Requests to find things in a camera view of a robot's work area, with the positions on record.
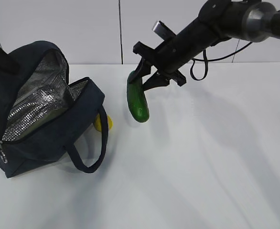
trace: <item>black cable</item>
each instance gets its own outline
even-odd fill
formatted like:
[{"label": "black cable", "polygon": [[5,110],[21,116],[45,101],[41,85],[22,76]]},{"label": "black cable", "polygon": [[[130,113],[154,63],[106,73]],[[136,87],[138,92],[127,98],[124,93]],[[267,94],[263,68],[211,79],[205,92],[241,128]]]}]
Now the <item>black cable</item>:
[{"label": "black cable", "polygon": [[[218,59],[211,59],[211,60],[208,60],[208,59],[207,59],[206,50],[204,50],[204,51],[203,51],[203,55],[204,55],[204,59],[203,59],[203,60],[201,60],[201,59],[196,59],[196,58],[193,58],[193,59],[192,59],[192,60],[193,60],[193,64],[192,64],[192,67],[190,68],[190,75],[191,75],[191,78],[194,79],[194,80],[196,80],[196,81],[201,81],[201,80],[205,79],[206,76],[207,76],[207,74],[208,74],[208,63],[209,63],[209,62],[221,61],[221,60],[224,60],[224,59],[226,59],[226,58],[228,58],[228,57],[231,57],[231,56],[233,56],[233,55],[236,55],[237,53],[239,53],[239,52],[243,51],[244,49],[246,49],[246,48],[247,48],[248,46],[250,46],[252,43],[253,43],[253,42],[250,42],[250,43],[248,43],[247,45],[245,45],[243,48],[240,48],[239,50],[235,51],[234,53],[229,54],[229,55],[227,55],[227,56],[224,56],[224,57],[222,57],[222,58],[218,58]],[[195,62],[196,62],[196,61],[201,61],[201,62],[204,62],[204,63],[205,63],[205,74],[204,74],[204,77],[203,77],[202,79],[197,79],[197,78],[195,77],[194,73],[193,73],[193,68],[194,68],[194,65],[195,65]]]},{"label": "black cable", "polygon": [[[230,55],[227,55],[227,56],[224,56],[222,58],[218,58],[218,59],[211,59],[211,60],[208,60],[208,62],[215,62],[215,61],[221,61],[221,60],[224,60],[228,57],[231,57],[233,55],[236,55],[237,53],[243,51],[244,49],[246,49],[248,46],[250,46],[253,42],[250,42],[248,43],[247,45],[245,45],[243,48],[240,48],[239,50],[235,51],[234,53],[230,54]],[[201,59],[196,59],[196,58],[193,58],[192,59],[193,61],[200,61],[200,62],[205,62],[205,60],[201,60]]]},{"label": "black cable", "polygon": [[193,73],[193,68],[194,68],[194,65],[195,65],[195,60],[193,60],[193,64],[192,64],[192,67],[190,68],[190,75],[191,75],[191,78],[196,80],[196,81],[201,81],[203,79],[206,78],[206,76],[208,75],[208,70],[209,70],[209,61],[208,61],[208,58],[207,58],[207,52],[206,50],[203,51],[203,56],[204,56],[204,61],[205,61],[205,73],[204,73],[204,76],[202,79],[197,79]]}]

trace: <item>black strap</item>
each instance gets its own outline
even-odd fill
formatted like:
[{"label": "black strap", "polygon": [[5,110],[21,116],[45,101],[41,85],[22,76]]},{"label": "black strap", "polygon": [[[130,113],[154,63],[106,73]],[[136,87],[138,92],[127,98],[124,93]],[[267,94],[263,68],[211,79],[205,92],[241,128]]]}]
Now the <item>black strap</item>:
[{"label": "black strap", "polygon": [[192,64],[192,67],[190,69],[190,75],[192,77],[192,79],[196,80],[196,81],[201,81],[203,79],[206,78],[206,76],[208,75],[208,70],[209,70],[209,61],[208,61],[208,58],[207,58],[207,52],[206,50],[203,51],[203,56],[204,56],[204,62],[205,62],[205,74],[204,74],[204,77],[202,79],[197,79],[193,73],[193,68],[194,68],[194,65],[195,65],[195,60],[193,60],[193,64]]},{"label": "black strap", "polygon": [[83,171],[85,173],[94,173],[102,164],[106,153],[106,145],[108,140],[108,119],[107,119],[107,114],[105,112],[105,109],[103,107],[99,109],[99,114],[100,114],[101,126],[102,126],[102,149],[101,149],[100,157],[92,166],[87,167],[83,163],[74,144],[66,146],[66,150],[69,156],[71,157],[71,160],[75,165],[75,167],[78,170]]}]

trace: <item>bag handle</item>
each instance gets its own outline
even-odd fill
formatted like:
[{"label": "bag handle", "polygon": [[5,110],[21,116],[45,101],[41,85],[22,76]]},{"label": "bag handle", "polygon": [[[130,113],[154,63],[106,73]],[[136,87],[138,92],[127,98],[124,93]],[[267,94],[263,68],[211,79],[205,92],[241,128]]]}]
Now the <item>bag handle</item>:
[{"label": "bag handle", "polygon": [[106,111],[103,106],[101,106],[101,108],[99,109],[99,114],[100,114],[101,127],[102,127],[102,148],[101,148],[100,157],[92,166],[87,167],[83,163],[74,144],[70,144],[70,145],[66,146],[67,153],[70,156],[75,167],[78,170],[83,171],[85,173],[94,173],[102,164],[103,159],[105,157],[105,153],[106,153],[106,146],[107,146],[107,140],[108,140],[108,119],[107,119]]}]

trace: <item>insulated lunch bag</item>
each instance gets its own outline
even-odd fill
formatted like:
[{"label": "insulated lunch bag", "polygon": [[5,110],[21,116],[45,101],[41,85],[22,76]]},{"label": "insulated lunch bag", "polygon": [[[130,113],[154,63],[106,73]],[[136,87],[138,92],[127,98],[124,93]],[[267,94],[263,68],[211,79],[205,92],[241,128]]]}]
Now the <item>insulated lunch bag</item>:
[{"label": "insulated lunch bag", "polygon": [[[0,168],[10,178],[69,154],[77,169],[95,172],[108,139],[104,94],[89,78],[69,82],[69,65],[53,43],[39,41],[6,54],[0,48]],[[101,120],[101,155],[83,164],[74,142]]]}]

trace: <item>cucumber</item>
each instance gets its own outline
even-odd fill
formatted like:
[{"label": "cucumber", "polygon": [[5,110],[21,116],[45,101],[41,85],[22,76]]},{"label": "cucumber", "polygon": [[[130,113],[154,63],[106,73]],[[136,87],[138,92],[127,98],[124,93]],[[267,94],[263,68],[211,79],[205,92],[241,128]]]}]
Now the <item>cucumber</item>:
[{"label": "cucumber", "polygon": [[150,112],[142,87],[142,78],[133,83],[129,83],[129,79],[127,80],[127,102],[129,111],[137,122],[145,123],[148,121]]}]

